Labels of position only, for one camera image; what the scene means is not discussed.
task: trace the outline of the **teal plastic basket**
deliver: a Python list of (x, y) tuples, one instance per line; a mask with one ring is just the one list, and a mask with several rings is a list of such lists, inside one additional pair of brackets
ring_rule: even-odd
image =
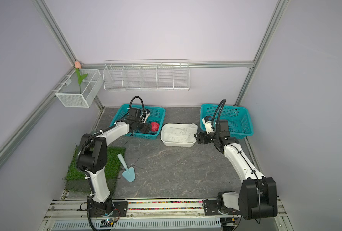
[[(201, 107), (201, 129), (206, 130), (202, 123), (202, 119), (206, 116), (213, 116), (217, 108), (217, 104), (203, 104)], [(226, 119), (229, 122), (230, 136), (237, 139), (242, 139), (246, 136), (253, 135), (252, 121), (250, 120), (249, 112), (246, 108), (235, 106), (224, 106), (220, 120)]]
[[(110, 126), (114, 125), (114, 123), (117, 120), (121, 119), (122, 116), (124, 116), (127, 113), (129, 106), (130, 106), (130, 104), (123, 104), (118, 109), (118, 111), (117, 111), (116, 115), (114, 116)], [(142, 109), (141, 105), (132, 104), (131, 107)], [(156, 132), (150, 131), (148, 134), (143, 134), (143, 133), (140, 133), (139, 131), (137, 131), (136, 134), (133, 135), (133, 137), (155, 140), (157, 138), (157, 136), (159, 135), (160, 130), (162, 129), (163, 120), (165, 118), (166, 110), (164, 108), (157, 108), (157, 107), (150, 107), (150, 106), (144, 106), (144, 107), (150, 110), (150, 116), (147, 118), (146, 122), (147, 123), (151, 123), (151, 122), (159, 123), (159, 129)]]

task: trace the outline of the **pink tulip bud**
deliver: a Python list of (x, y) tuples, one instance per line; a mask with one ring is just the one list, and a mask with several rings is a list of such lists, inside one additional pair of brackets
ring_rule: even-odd
[(78, 68), (78, 69), (80, 69), (80, 68), (81, 68), (81, 63), (78, 62), (78, 61), (76, 61), (76, 62), (75, 62), (75, 67)]

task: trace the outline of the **white wire basket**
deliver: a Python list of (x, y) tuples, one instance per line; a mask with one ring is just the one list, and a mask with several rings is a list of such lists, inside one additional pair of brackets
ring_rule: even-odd
[(188, 60), (105, 61), (104, 89), (189, 90)]
[(67, 108), (89, 108), (103, 85), (99, 69), (79, 69), (79, 71), (81, 75), (88, 74), (81, 85), (78, 84), (78, 77), (73, 69), (55, 93)]

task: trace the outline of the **white vent grille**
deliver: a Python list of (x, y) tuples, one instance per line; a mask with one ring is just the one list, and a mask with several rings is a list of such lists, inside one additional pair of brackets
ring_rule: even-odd
[(188, 60), (105, 61), (105, 65), (104, 88), (109, 91), (190, 89)]
[[(96, 220), (96, 229), (108, 229), (100, 227), (101, 220)], [(178, 229), (178, 228), (220, 228), (218, 218), (181, 218), (181, 219), (124, 219), (119, 220), (115, 229)], [(87, 220), (56, 221), (52, 231), (55, 230), (91, 230)]]

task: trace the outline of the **black mounting plate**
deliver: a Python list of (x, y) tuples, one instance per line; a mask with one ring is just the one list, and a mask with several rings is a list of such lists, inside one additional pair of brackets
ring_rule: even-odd
[[(217, 200), (208, 200), (208, 201), (204, 201), (204, 203), (205, 203), (204, 214), (206, 216), (222, 215), (217, 210)], [(234, 215), (237, 215), (237, 214), (242, 215), (242, 213), (240, 211), (235, 210), (233, 208), (229, 208), (229, 209), (225, 209), (225, 210), (230, 210), (227, 215), (233, 215), (232, 211), (234, 212)]]
[[(121, 217), (125, 217), (126, 213), (127, 213), (127, 206), (128, 206), (128, 202), (127, 201), (113, 201), (113, 208), (118, 209), (121, 214), (118, 213), (117, 210), (113, 210), (113, 213), (109, 216), (109, 217), (119, 217), (119, 215), (121, 215)], [(90, 210), (90, 217), (102, 217), (103, 212), (100, 210), (97, 210), (95, 208), (93, 208), (92, 210)]]

